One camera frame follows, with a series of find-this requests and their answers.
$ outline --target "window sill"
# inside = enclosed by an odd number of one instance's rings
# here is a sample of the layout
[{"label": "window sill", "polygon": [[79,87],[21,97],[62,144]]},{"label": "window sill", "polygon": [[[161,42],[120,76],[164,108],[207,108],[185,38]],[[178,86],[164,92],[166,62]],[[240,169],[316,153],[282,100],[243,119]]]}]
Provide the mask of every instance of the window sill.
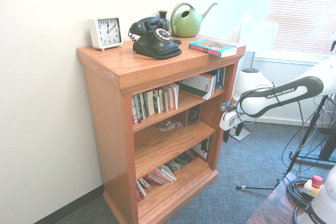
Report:
[{"label": "window sill", "polygon": [[327,58],[325,56],[309,55],[304,52],[272,50],[256,53],[254,60],[314,66]]}]

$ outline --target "watering can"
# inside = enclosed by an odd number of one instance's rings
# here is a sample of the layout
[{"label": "watering can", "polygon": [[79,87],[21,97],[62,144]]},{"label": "watering can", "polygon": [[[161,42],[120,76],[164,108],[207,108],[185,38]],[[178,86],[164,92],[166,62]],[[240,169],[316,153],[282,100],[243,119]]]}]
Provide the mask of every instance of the watering can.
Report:
[{"label": "watering can", "polygon": [[[177,16],[175,22],[173,22],[177,9],[179,9],[183,5],[189,6],[190,9],[180,13]],[[183,38],[195,37],[201,28],[201,23],[204,17],[208,14],[210,9],[214,5],[217,5],[217,3],[213,3],[203,15],[198,15],[194,7],[189,3],[180,3],[179,5],[177,5],[170,19],[170,24],[172,26],[173,33],[176,36]]]}]

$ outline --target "black telephone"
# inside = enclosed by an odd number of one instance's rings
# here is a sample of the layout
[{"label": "black telephone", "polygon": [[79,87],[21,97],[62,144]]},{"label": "black telephone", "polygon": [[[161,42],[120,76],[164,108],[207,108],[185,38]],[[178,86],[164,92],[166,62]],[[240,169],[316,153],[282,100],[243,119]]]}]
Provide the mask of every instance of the black telephone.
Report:
[{"label": "black telephone", "polygon": [[[182,53],[178,47],[180,41],[173,40],[168,30],[168,20],[161,18],[149,17],[135,22],[128,32],[128,36],[134,42],[133,51],[158,60],[180,55]],[[140,38],[136,40],[130,34],[139,35]]]}]

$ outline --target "black vase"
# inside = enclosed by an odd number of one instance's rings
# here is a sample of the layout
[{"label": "black vase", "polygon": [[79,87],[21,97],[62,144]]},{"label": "black vase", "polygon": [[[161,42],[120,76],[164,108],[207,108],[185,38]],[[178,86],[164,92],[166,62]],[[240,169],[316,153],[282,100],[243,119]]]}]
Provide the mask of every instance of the black vase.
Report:
[{"label": "black vase", "polygon": [[164,20],[168,20],[168,19],[166,18],[166,16],[167,16],[167,12],[168,12],[168,11],[166,11],[166,10],[160,10],[160,11],[159,11],[159,18],[164,19]]}]

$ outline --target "window blinds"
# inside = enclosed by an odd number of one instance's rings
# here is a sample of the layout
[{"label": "window blinds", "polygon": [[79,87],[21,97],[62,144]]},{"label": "window blinds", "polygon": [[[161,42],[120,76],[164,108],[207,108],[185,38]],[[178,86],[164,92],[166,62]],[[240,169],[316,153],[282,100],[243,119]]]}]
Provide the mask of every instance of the window blinds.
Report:
[{"label": "window blinds", "polygon": [[274,49],[332,56],[336,0],[271,0],[266,21],[279,23]]}]

